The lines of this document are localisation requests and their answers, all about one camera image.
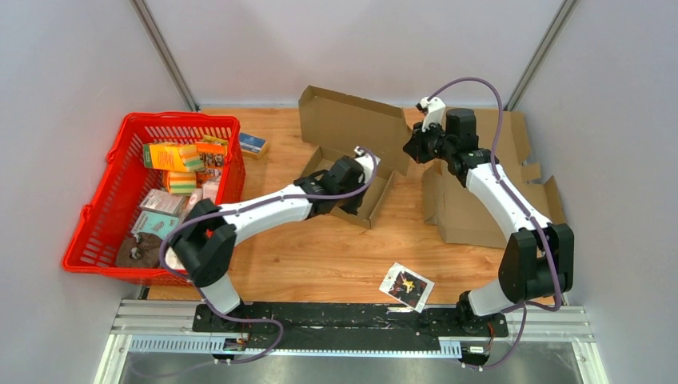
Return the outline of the teal packaged item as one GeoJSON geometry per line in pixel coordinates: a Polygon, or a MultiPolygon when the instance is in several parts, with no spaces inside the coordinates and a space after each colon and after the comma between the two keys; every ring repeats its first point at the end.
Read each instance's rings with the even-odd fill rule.
{"type": "Polygon", "coordinates": [[[143,210],[130,232],[132,234],[154,234],[163,240],[179,223],[180,219],[178,217],[143,210]]]}

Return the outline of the plastic bag with printed card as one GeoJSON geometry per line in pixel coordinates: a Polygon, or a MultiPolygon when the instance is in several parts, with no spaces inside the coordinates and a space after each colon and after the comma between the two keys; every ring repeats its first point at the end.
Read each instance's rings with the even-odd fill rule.
{"type": "Polygon", "coordinates": [[[434,286],[435,283],[430,279],[395,262],[383,278],[379,291],[421,313],[434,286]]]}

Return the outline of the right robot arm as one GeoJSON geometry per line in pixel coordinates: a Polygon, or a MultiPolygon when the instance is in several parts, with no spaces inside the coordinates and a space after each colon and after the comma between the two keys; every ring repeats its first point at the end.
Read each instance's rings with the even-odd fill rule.
{"type": "Polygon", "coordinates": [[[464,292],[457,302],[456,324],[468,335],[478,334],[499,314],[524,305],[539,306],[538,298],[553,297],[557,311],[573,283],[574,233],[566,223],[555,224],[534,208],[512,184],[496,156],[482,148],[477,119],[470,109],[445,106],[422,108],[424,118],[413,126],[403,151],[415,162],[434,159],[483,204],[506,238],[497,278],[464,292]]]}

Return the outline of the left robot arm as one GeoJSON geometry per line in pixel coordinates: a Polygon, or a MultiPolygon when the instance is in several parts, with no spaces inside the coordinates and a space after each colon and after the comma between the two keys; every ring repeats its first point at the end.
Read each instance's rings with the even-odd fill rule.
{"type": "Polygon", "coordinates": [[[330,213],[335,207],[356,215],[377,174],[380,159],[366,148],[343,156],[327,170],[299,178],[282,190],[245,202],[197,203],[186,220],[163,240],[161,262],[172,250],[185,278],[198,289],[213,311],[213,320],[226,332],[244,322],[241,297],[228,275],[234,248],[246,239],[291,222],[330,213]]]}

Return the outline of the orange snack packet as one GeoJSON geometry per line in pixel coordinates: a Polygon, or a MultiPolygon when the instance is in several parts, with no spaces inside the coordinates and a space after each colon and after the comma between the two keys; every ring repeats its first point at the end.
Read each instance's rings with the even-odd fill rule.
{"type": "Polygon", "coordinates": [[[222,138],[204,135],[195,142],[197,152],[206,169],[220,170],[228,155],[229,142],[222,138]]]}

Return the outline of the flat cardboard box stack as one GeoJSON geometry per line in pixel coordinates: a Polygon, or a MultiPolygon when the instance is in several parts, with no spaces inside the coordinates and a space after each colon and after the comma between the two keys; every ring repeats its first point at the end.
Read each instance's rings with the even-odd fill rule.
{"type": "Polygon", "coordinates": [[[483,164],[469,174],[463,186],[442,160],[423,173],[423,217],[437,227],[446,243],[505,247],[519,225],[566,221],[556,180],[541,181],[539,162],[532,153],[525,117],[521,112],[499,114],[489,109],[474,112],[479,146],[495,145],[497,164],[483,164]]]}

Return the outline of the orange sponge pack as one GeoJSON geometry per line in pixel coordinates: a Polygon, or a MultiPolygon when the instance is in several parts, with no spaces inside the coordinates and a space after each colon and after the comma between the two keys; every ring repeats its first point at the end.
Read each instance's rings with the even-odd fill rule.
{"type": "Polygon", "coordinates": [[[173,172],[194,172],[205,167],[196,145],[174,142],[144,144],[142,161],[146,168],[173,172]]]}

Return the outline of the red plastic shopping basket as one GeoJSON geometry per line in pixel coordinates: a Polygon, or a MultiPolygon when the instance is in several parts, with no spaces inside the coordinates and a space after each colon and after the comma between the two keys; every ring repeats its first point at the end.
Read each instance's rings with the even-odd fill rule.
{"type": "Polygon", "coordinates": [[[245,181],[240,132],[240,121],[229,115],[180,111],[126,115],[106,155],[106,169],[98,188],[90,203],[82,207],[62,258],[63,270],[138,285],[187,286],[187,281],[164,269],[120,268],[115,262],[119,246],[138,219],[142,199],[162,184],[160,172],[144,166],[143,146],[156,142],[189,144],[205,134],[228,140],[217,203],[233,203],[241,200],[245,181]]]}

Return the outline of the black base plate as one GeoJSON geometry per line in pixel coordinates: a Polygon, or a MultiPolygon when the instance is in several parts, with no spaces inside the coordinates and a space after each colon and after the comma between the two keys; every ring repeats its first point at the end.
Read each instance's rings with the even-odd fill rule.
{"type": "Polygon", "coordinates": [[[246,336],[251,349],[266,348],[281,335],[279,350],[388,352],[439,350],[445,337],[487,341],[509,334],[501,314],[472,320],[452,306],[418,313],[402,305],[308,302],[251,302],[240,305],[227,320],[201,304],[192,329],[246,336]]]}

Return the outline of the pink packaged item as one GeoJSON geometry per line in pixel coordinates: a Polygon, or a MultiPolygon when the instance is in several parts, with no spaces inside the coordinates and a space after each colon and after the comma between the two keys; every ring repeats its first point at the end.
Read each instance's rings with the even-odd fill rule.
{"type": "Polygon", "coordinates": [[[187,202],[185,195],[151,189],[139,204],[141,210],[178,217],[187,202]]]}

